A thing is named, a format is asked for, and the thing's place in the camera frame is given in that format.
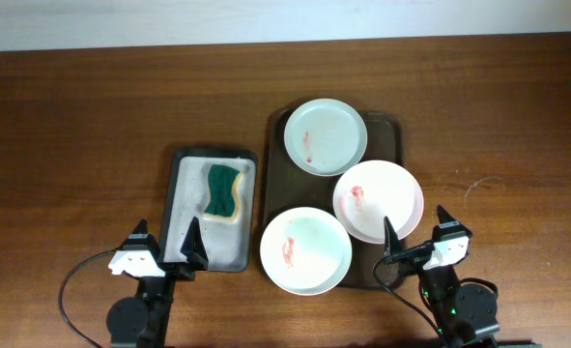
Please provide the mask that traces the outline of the green and yellow sponge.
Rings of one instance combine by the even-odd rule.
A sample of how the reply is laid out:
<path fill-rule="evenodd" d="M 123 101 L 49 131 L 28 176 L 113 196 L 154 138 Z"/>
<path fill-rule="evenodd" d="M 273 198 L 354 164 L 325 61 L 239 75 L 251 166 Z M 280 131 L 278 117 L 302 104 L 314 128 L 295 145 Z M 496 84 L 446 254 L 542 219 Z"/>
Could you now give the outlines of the green and yellow sponge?
<path fill-rule="evenodd" d="M 207 174 L 209 202 L 203 211 L 207 219 L 235 222 L 241 212 L 239 186 L 244 174 L 230 166 L 213 164 Z"/>

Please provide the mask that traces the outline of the pinkish white plate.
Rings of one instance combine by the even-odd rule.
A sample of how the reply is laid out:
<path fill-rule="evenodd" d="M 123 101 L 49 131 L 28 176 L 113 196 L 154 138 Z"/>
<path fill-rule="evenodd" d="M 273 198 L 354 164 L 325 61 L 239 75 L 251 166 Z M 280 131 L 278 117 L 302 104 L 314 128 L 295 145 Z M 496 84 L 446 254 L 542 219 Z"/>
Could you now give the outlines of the pinkish white plate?
<path fill-rule="evenodd" d="M 403 240 L 416 229 L 424 211 L 418 181 L 386 160 L 368 160 L 347 170 L 336 183 L 332 204 L 351 236 L 376 245 L 385 241 L 385 219 Z"/>

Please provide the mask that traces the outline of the white plate with green tint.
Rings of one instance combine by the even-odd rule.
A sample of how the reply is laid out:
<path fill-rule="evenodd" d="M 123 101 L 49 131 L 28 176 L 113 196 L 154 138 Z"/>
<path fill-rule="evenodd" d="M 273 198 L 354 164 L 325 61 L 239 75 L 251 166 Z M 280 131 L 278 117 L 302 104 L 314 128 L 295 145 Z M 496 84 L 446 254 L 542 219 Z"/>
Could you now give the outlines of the white plate with green tint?
<path fill-rule="evenodd" d="M 348 232 L 333 215 L 310 207 L 280 213 L 265 228 L 260 259 L 282 290 L 316 296 L 336 287 L 353 257 Z"/>

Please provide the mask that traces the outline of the pale green plate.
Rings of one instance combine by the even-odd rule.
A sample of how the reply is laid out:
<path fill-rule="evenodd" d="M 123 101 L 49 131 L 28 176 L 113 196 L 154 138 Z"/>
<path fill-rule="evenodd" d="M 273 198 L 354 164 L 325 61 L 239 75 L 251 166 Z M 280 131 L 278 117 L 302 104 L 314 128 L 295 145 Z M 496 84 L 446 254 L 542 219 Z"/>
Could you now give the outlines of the pale green plate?
<path fill-rule="evenodd" d="M 316 176 L 336 176 L 362 159 L 368 142 L 360 114 L 334 99 L 316 99 L 296 108 L 285 124 L 284 146 L 292 162 Z"/>

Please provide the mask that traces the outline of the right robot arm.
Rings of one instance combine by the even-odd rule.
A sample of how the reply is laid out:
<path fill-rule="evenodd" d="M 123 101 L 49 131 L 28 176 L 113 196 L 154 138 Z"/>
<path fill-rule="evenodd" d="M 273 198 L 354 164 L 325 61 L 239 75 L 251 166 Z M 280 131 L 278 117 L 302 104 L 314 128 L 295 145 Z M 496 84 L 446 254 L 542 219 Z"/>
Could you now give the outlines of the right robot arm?
<path fill-rule="evenodd" d="M 499 290 L 480 278 L 459 278 L 454 267 L 469 255 L 472 232 L 442 206 L 432 238 L 403 249 L 390 220 L 384 218 L 385 255 L 373 267 L 373 277 L 396 300 L 413 309 L 434 330 L 442 347 L 497 347 L 495 334 Z M 378 275 L 382 266 L 395 265 L 401 277 L 418 277 L 418 294 L 431 312 L 396 295 Z"/>

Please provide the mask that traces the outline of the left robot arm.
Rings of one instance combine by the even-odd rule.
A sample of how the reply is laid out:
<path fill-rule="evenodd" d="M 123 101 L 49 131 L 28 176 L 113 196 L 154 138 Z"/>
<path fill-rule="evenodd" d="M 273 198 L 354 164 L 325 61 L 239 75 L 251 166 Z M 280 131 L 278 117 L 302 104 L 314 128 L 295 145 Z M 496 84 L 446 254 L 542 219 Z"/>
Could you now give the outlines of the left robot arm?
<path fill-rule="evenodd" d="M 163 347 L 174 302 L 175 285 L 193 281 L 206 271 L 209 259 L 198 218 L 193 218 L 181 246 L 185 262 L 164 262 L 156 238 L 142 219 L 114 252 L 109 269 L 138 281 L 136 294 L 116 302 L 109 309 L 106 326 L 112 347 Z"/>

